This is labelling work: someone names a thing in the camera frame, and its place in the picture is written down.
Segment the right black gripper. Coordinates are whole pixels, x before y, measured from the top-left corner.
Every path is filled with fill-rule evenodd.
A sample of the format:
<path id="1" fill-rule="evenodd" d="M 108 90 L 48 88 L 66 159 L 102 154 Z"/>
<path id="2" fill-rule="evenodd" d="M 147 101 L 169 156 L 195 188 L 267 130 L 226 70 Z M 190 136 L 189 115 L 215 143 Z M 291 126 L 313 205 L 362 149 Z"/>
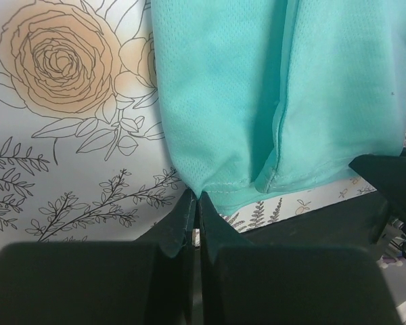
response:
<path id="1" fill-rule="evenodd" d="M 243 237 L 278 246 L 353 246 L 381 257 L 392 240 L 387 201 L 406 223 L 406 148 L 400 156 L 361 155 L 349 167 L 383 196 L 358 196 L 244 232 Z"/>

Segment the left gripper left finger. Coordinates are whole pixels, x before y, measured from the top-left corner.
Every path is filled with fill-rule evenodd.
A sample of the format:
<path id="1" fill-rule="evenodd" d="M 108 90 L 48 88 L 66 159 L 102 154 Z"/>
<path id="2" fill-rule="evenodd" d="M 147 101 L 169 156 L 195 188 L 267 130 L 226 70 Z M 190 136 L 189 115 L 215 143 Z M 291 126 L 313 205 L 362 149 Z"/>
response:
<path id="1" fill-rule="evenodd" d="M 196 196 L 133 241 L 0 250 L 0 324 L 189 324 Z"/>

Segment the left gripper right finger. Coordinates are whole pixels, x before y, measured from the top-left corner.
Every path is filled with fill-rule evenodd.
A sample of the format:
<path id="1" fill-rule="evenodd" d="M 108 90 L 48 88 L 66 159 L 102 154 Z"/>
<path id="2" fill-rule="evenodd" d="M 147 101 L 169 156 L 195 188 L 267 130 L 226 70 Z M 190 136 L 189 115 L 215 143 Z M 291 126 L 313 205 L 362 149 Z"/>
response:
<path id="1" fill-rule="evenodd" d="M 257 245 L 198 202 L 205 324 L 400 324 L 372 257 L 350 246 Z"/>

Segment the teal t shirt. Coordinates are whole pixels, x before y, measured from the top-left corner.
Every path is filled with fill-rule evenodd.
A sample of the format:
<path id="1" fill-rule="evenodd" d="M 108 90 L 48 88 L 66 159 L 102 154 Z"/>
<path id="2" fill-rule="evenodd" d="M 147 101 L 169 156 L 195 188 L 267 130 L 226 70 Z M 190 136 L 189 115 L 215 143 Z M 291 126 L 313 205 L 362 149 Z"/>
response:
<path id="1" fill-rule="evenodd" d="M 153 1 L 152 24 L 171 160 L 218 212 L 401 153 L 406 1 Z"/>

